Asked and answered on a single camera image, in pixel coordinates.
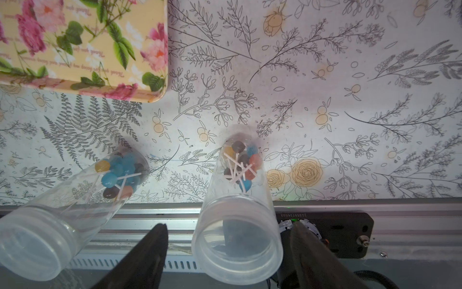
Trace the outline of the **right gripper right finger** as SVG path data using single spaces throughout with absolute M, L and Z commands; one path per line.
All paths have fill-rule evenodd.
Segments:
M 290 248 L 301 289 L 367 288 L 301 222 L 292 225 Z

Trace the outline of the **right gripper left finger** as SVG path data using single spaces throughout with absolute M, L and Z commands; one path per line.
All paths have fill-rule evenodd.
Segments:
M 157 289 L 166 262 L 167 225 L 155 225 L 94 289 Z

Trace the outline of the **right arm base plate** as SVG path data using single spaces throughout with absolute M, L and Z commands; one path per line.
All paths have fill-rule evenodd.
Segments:
M 277 213 L 282 237 L 298 221 L 324 242 L 338 258 L 361 259 L 371 242 L 374 221 L 367 213 Z

